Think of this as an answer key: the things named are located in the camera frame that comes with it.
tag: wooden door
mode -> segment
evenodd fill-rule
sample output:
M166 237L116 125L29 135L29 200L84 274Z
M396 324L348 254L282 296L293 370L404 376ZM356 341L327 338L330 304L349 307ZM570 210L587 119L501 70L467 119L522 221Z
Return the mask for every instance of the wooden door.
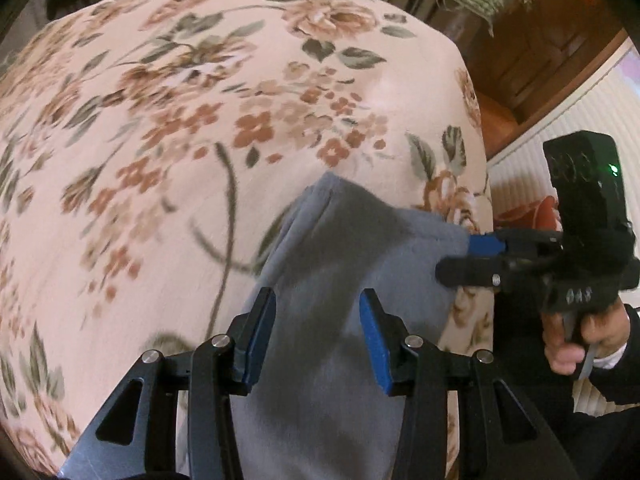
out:
M482 31L467 64L476 91L522 123L561 92L622 29L604 0L520 0Z

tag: human hand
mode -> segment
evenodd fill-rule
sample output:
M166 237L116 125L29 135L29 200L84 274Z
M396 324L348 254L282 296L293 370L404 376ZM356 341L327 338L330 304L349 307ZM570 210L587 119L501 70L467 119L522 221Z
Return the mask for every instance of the human hand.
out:
M571 375L584 359L584 348L564 341L561 314L542 314L542 339L551 369L560 375ZM596 358L607 357L629 339L631 323L620 298L604 312L582 318L580 333L587 344L598 343Z

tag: beige ribbed surface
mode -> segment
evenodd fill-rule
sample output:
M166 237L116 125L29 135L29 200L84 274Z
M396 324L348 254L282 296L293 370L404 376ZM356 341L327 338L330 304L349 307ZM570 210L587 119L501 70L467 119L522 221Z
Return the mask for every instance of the beige ribbed surface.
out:
M640 226L640 95L618 68L602 75L593 86L583 90L563 113L535 133L512 153L489 168L494 215L546 195L555 195L548 175L542 143L576 130L592 130L609 134L618 146L625 180L627 213ZM640 256L638 246L636 255ZM620 294L623 300L640 306L640 292ZM602 415L623 409L606 402L589 381L574 386L576 411Z

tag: floral fabric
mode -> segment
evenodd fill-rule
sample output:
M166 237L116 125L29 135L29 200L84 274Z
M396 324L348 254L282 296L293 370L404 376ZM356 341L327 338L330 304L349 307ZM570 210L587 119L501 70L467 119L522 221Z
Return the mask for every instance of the floral fabric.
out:
M460 54L377 0L105 0L17 56L0 132L0 418L43 472L142 351L226 330L325 171L492 226ZM491 328L461 289L441 346Z

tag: white corrugated wall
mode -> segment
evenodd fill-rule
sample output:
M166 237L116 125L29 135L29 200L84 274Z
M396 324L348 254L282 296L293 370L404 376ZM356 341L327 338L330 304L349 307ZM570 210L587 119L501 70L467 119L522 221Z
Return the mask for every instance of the white corrugated wall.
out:
M554 194L542 143L576 130L609 134L618 146L625 182L627 214L640 237L640 94L617 63L633 48L630 41L584 85L543 121L489 162L494 214ZM636 244L636 256L640 250ZM620 294L625 302L640 306L640 291ZM601 415L620 410L588 381L574 387L577 411Z

